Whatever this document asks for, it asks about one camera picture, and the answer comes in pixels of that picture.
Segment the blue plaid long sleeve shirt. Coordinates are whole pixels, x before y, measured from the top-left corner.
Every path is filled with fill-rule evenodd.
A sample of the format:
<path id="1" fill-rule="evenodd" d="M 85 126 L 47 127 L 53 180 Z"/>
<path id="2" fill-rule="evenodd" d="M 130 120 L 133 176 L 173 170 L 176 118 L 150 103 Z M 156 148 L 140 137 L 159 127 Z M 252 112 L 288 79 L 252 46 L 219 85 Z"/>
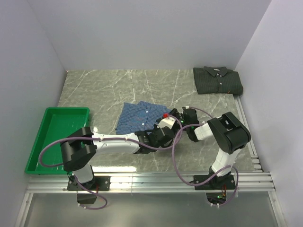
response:
<path id="1" fill-rule="evenodd" d="M 137 104 L 124 103 L 120 114 L 116 134 L 129 134 L 136 131 L 152 130 L 157 119 L 168 114 L 171 109 L 164 105 L 157 105 L 140 101 Z"/>

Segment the dark striped shirt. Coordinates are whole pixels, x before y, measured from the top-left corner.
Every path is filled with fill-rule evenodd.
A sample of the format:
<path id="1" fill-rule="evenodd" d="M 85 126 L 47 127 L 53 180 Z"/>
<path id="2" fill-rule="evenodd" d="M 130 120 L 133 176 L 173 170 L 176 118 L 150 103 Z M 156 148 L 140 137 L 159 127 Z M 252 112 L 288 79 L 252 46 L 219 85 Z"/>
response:
<path id="1" fill-rule="evenodd" d="M 243 85 L 239 73 L 226 67 L 193 68 L 197 93 L 241 96 Z"/>

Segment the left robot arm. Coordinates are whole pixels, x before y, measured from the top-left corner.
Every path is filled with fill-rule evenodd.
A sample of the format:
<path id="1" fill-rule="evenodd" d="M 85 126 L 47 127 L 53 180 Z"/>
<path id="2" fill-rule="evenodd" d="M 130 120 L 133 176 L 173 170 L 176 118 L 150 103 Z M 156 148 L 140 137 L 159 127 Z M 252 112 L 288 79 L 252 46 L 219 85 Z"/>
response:
<path id="1" fill-rule="evenodd" d="M 89 161 L 96 154 L 149 154 L 165 150 L 172 145 L 181 128 L 182 116 L 174 108 L 157 120 L 152 130 L 124 135 L 93 133 L 90 127 L 82 127 L 60 143 L 63 168 L 76 176 L 80 187 L 91 190 L 96 179 Z"/>

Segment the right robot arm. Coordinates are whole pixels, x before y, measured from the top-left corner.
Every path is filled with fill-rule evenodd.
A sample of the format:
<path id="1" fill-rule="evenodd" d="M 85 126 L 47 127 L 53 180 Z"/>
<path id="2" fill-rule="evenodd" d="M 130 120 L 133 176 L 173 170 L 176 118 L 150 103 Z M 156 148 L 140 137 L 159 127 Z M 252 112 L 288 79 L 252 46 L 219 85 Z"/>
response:
<path id="1" fill-rule="evenodd" d="M 192 183 L 199 184 L 209 179 L 208 182 L 196 186 L 195 189 L 235 189 L 231 169 L 239 152 L 251 140 L 249 130 L 232 112 L 226 112 L 222 116 L 208 120 L 201 126 L 196 126 L 199 124 L 196 109 L 188 106 L 182 109 L 183 125 L 190 125 L 185 129 L 189 139 L 193 142 L 199 142 L 214 137 L 219 146 L 216 159 L 209 168 L 209 175 L 195 175 L 192 181 Z"/>

